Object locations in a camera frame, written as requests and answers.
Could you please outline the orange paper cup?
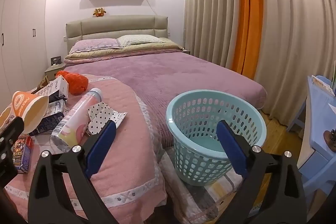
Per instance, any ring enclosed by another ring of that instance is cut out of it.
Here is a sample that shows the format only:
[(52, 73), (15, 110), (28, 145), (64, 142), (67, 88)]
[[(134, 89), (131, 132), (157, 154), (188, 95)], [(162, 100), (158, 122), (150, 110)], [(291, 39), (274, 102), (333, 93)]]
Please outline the orange paper cup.
[(16, 91), (11, 104), (1, 113), (1, 132), (16, 117), (22, 118), (24, 122), (22, 134), (33, 132), (42, 121), (48, 106), (48, 96)]

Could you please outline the pink drink bottle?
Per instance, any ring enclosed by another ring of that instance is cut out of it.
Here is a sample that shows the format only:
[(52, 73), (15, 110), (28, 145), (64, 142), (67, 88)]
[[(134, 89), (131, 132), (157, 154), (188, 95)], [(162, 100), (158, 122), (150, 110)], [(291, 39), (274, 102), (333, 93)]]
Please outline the pink drink bottle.
[(62, 152), (79, 145), (90, 122), (89, 108), (102, 102), (102, 91), (92, 88), (83, 95), (51, 133), (51, 141)]

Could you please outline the heart pattern white wrapper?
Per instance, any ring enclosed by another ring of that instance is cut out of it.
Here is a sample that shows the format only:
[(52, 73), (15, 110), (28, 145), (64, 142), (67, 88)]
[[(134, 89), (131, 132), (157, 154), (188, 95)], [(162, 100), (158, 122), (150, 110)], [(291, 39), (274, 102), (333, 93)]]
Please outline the heart pattern white wrapper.
[(117, 112), (106, 103), (100, 102), (88, 109), (88, 115), (90, 122), (88, 124), (87, 133), (88, 135), (96, 135), (102, 130), (108, 121), (113, 121), (116, 128), (118, 128), (125, 119), (127, 112)]

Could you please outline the orange plastic bag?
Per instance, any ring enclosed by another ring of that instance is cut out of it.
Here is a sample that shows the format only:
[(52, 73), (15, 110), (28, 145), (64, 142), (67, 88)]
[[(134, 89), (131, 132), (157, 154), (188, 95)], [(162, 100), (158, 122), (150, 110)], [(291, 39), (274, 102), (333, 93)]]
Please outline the orange plastic bag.
[(63, 78), (68, 82), (69, 93), (73, 96), (78, 96), (84, 93), (88, 88), (89, 80), (84, 75), (70, 73), (67, 71), (58, 71), (58, 73), (56, 73), (56, 77), (58, 76), (63, 76)]

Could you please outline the blue white carton box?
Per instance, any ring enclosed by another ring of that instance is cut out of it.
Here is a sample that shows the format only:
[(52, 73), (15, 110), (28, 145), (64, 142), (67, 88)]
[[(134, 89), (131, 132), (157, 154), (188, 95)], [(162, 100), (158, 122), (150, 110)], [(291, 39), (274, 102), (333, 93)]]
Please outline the blue white carton box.
[(44, 133), (51, 133), (65, 117), (67, 111), (68, 108), (66, 107), (66, 101), (64, 99), (49, 103), (46, 114), (42, 118), (40, 124), (36, 129), (34, 129), (34, 131), (29, 133), (29, 135), (35, 136)]

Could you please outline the white product box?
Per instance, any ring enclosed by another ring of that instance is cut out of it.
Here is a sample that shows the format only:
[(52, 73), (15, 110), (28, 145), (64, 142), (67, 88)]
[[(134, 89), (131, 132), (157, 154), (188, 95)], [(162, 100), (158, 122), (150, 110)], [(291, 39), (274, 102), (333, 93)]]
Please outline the white product box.
[(58, 76), (56, 79), (51, 81), (47, 86), (43, 87), (41, 90), (37, 91), (35, 95), (37, 96), (47, 96), (49, 98), (49, 103), (67, 100), (68, 99), (68, 82), (63, 76)]

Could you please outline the striped floor cloth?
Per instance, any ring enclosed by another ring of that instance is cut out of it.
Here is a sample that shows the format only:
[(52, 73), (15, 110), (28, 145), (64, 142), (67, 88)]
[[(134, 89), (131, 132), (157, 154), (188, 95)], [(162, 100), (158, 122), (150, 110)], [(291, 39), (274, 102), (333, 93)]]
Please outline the striped floor cloth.
[(208, 186), (192, 186), (182, 181), (174, 168), (174, 149), (162, 154), (159, 167), (172, 199), (174, 216), (179, 223), (215, 223), (242, 183), (242, 177), (230, 170)]

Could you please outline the light blue laundry basket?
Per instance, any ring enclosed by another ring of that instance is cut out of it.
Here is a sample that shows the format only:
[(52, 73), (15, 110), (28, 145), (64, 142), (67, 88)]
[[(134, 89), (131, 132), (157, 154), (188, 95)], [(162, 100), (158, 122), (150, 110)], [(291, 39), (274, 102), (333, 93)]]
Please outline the light blue laundry basket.
[(255, 107), (237, 96), (216, 90), (192, 90), (168, 104), (166, 124), (174, 138), (173, 163), (184, 182), (209, 185), (232, 168), (217, 136), (221, 121), (250, 146), (263, 146), (264, 119)]

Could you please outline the beige nightstand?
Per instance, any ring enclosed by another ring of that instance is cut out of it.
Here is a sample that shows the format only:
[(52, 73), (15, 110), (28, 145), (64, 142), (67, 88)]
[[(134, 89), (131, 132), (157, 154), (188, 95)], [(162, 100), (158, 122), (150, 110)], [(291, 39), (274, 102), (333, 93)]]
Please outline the beige nightstand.
[(65, 66), (66, 65), (64, 63), (50, 66), (45, 70), (46, 77), (49, 79), (49, 81), (54, 80), (58, 71), (62, 71)]

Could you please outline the purple pillow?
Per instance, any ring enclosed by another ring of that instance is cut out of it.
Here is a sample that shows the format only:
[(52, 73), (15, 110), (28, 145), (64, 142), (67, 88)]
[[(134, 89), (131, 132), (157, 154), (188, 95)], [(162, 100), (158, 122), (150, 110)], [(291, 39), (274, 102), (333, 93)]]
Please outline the purple pillow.
[(121, 48), (122, 45), (117, 41), (117, 39), (85, 39), (76, 42), (71, 48), (70, 53), (82, 53), (98, 50), (119, 50)]

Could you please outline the beige curtain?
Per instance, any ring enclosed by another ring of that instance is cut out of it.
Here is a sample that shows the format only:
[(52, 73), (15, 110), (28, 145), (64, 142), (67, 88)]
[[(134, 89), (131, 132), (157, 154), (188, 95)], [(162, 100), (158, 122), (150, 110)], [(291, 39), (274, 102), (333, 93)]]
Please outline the beige curtain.
[[(232, 70), (239, 0), (186, 0), (184, 43), (195, 57)], [(309, 75), (331, 77), (335, 0), (264, 0), (254, 81), (266, 92), (263, 111), (281, 124), (305, 99)]]

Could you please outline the white patterned pillow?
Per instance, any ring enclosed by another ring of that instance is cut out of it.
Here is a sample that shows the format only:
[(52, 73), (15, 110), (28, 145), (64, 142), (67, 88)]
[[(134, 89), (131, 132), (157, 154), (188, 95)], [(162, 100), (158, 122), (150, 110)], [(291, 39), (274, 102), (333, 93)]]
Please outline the white patterned pillow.
[(160, 43), (161, 40), (152, 35), (124, 35), (117, 38), (119, 44), (123, 47), (138, 44)]

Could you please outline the beige padded headboard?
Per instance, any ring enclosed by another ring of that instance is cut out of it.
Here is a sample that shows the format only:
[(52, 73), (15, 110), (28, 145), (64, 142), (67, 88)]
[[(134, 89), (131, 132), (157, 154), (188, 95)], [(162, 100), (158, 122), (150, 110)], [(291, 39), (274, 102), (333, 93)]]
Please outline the beige padded headboard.
[(124, 35), (168, 38), (168, 17), (160, 15), (110, 15), (68, 22), (67, 50), (86, 39), (117, 39)]

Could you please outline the orange plush toy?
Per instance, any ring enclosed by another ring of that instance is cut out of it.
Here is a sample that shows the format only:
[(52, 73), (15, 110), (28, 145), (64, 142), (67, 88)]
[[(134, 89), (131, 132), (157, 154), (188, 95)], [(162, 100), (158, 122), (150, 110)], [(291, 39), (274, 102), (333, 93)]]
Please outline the orange plush toy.
[(106, 14), (106, 11), (104, 8), (96, 8), (93, 12), (93, 16), (95, 17), (102, 17)]

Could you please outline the folded beige quilt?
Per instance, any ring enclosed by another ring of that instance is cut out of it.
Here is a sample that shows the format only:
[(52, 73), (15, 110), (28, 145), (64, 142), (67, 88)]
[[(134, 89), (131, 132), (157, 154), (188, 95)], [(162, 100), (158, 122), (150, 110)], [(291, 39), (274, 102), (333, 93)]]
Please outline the folded beige quilt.
[(160, 38), (160, 43), (145, 43), (125, 46), (122, 49), (94, 50), (89, 52), (69, 53), (64, 58), (66, 65), (93, 63), (121, 57), (148, 55), (155, 53), (182, 52), (183, 47), (167, 38)]

